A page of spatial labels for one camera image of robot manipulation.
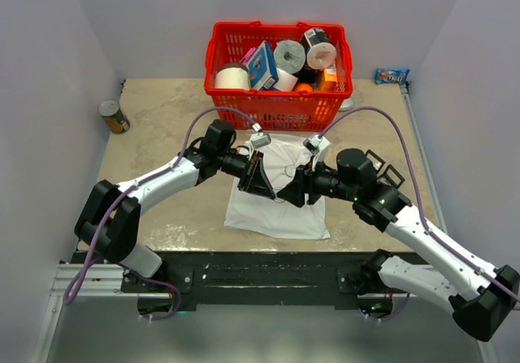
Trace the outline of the white shirt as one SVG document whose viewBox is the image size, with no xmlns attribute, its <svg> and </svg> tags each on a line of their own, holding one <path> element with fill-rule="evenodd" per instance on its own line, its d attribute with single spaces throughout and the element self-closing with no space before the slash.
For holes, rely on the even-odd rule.
<svg viewBox="0 0 520 363">
<path fill-rule="evenodd" d="M 293 178 L 284 174 L 286 166 L 298 167 L 310 160 L 310 152 L 303 146 L 302 136 L 274 134 L 271 143 L 262 148 L 263 165 L 275 192 Z M 224 226 L 254 231 L 275 239 L 326 240 L 331 237 L 325 217 L 325 200 L 297 208 L 240 191 L 238 181 L 232 185 Z"/>
</svg>

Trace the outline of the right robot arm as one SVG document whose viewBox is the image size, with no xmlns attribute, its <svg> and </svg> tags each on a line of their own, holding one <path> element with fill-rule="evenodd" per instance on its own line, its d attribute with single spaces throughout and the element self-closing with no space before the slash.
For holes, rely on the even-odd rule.
<svg viewBox="0 0 520 363">
<path fill-rule="evenodd" d="M 413 249 L 430 269 L 379 250 L 362 272 L 371 292 L 402 290 L 441 307 L 468 335 L 488 342 L 518 302 L 519 273 L 497 267 L 463 248 L 425 219 L 395 186 L 382 181 L 367 153 L 345 149 L 336 168 L 322 162 L 299 166 L 277 196 L 296 207 L 321 196 L 350 201 L 364 222 Z"/>
</svg>

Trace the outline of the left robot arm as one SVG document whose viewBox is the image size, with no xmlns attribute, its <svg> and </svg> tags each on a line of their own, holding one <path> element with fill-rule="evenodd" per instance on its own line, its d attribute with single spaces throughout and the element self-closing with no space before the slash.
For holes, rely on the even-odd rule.
<svg viewBox="0 0 520 363">
<path fill-rule="evenodd" d="M 161 267 L 162 258 L 137 241 L 143 214 L 220 171 L 237 178 L 239 190 L 275 199 L 260 150 L 270 144 L 270 136 L 254 124 L 244 153 L 234 147 L 235 140 L 234 126 L 216 119 L 204 136 L 184 146 L 177 157 L 158 169 L 118 184 L 98 182 L 78 218 L 76 236 L 105 260 L 137 272 L 149 291 L 163 290 L 168 272 Z"/>
</svg>

